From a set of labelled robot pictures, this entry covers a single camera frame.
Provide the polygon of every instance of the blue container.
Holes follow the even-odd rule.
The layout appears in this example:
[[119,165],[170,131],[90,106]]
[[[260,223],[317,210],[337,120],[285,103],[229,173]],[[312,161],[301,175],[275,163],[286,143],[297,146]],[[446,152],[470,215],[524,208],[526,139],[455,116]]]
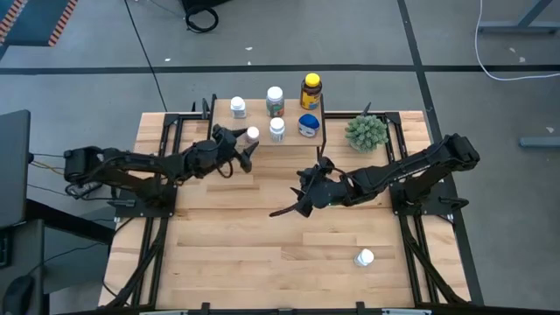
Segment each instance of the blue container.
[[319,131],[319,120],[314,115],[305,114],[299,117],[299,133],[304,137],[315,137]]

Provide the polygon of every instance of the yellow label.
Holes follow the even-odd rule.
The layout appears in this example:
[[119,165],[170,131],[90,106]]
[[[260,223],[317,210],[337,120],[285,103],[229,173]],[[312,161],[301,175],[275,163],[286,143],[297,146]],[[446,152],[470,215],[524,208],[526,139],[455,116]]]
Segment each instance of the yellow label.
[[321,93],[309,95],[306,92],[301,94],[301,107],[304,109],[316,109],[321,102]]

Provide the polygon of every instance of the white cap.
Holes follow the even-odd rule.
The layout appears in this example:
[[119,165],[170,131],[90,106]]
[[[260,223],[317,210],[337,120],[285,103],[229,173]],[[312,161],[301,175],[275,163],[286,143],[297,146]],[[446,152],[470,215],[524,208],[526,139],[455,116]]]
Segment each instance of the white cap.
[[282,119],[280,117],[272,118],[270,120],[270,127],[273,130],[280,131],[281,129],[284,128],[284,119]]
[[241,97],[236,96],[233,99],[231,99],[231,107],[232,108],[241,109],[244,106],[245,106],[245,101]]
[[247,136],[251,139],[257,139],[259,137],[259,129],[257,127],[247,128]]
[[283,96],[283,92],[282,89],[280,87],[271,87],[269,88],[269,91],[266,93],[266,97],[273,101],[280,101],[282,100],[282,96]]
[[374,253],[372,253],[371,250],[364,248],[360,252],[360,260],[365,264],[372,263],[374,261]]

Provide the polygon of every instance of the blue lid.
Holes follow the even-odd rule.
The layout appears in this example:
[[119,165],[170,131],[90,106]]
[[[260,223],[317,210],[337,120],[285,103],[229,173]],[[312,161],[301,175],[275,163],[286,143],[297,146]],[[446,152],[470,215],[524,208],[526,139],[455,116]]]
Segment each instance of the blue lid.
[[319,128],[319,120],[317,120],[317,118],[315,118],[315,116],[311,114],[305,114],[299,117],[299,123],[303,124],[305,127],[309,127],[312,129]]

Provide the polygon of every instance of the black floor stripe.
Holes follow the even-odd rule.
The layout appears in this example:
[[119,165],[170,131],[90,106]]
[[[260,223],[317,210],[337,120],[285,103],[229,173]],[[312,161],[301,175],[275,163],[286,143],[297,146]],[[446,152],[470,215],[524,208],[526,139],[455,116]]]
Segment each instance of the black floor stripe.
[[[0,59],[5,48],[0,46]],[[526,66],[485,66],[490,72],[560,72],[560,65]],[[227,74],[227,73],[264,73],[264,72],[399,72],[399,73],[481,73],[479,66],[413,66],[413,65],[265,65],[265,66],[155,66],[156,74]],[[150,74],[147,66],[112,67],[5,67],[0,75],[42,75],[42,74]]]
[[[412,23],[410,22],[410,15],[406,7],[406,3],[404,2],[404,0],[397,0],[397,2],[399,11],[401,12],[402,24],[404,26],[406,38],[409,42],[412,62],[414,63],[414,66],[416,68],[416,77],[418,78],[418,85],[420,87],[423,104],[426,109],[426,115],[428,117],[428,124],[430,126],[431,135],[434,142],[438,142],[442,139],[442,135],[441,130],[439,129],[438,116],[436,115],[436,109],[434,108],[433,100],[431,99],[430,88],[426,79],[426,69],[422,65],[422,59],[420,58],[420,52],[418,51],[418,45],[414,36],[414,31],[412,29]],[[447,185],[451,185],[451,188],[453,188],[453,191],[456,195],[457,193],[452,176],[448,176],[445,179],[445,182],[447,183]],[[484,300],[482,298],[479,279],[474,267],[473,253],[468,242],[462,213],[460,211],[457,211],[456,216],[457,218],[455,220],[454,231],[456,233],[457,243],[459,245],[459,253],[461,256],[461,262],[463,263],[463,270],[465,271],[465,277],[467,280],[467,286],[469,289],[471,300],[476,305],[483,305]]]

